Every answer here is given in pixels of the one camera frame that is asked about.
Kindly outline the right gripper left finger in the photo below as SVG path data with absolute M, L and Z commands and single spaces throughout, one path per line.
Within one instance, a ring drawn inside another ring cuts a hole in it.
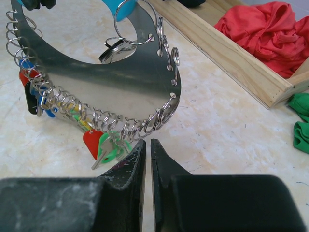
M 3 232 L 139 232 L 146 143 L 98 177 L 6 178 L 0 182 Z

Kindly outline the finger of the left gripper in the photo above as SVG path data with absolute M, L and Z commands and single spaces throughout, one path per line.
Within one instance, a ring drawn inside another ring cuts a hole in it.
M 29 10 L 35 10 L 39 8 L 38 0 L 23 0 L 23 5 Z
M 53 8 L 56 5 L 56 0 L 39 0 L 40 5 L 46 8 Z

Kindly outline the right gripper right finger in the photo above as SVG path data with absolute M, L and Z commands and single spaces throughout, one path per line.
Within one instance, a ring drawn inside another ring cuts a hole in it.
M 262 174 L 194 175 L 151 141 L 157 232 L 305 232 L 286 185 Z

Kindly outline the bunch of coloured keys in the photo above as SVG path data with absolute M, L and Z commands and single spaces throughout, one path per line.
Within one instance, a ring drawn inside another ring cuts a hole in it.
M 73 123 L 83 132 L 83 142 L 95 159 L 92 169 L 127 156 L 132 145 L 122 140 L 120 134 L 111 128 L 104 128 L 109 118 L 101 112 L 90 111 L 72 95 L 60 88 L 51 86 L 42 79 L 42 74 L 26 57 L 18 57 L 21 80 L 27 101 L 28 111 L 36 116 L 47 114 Z

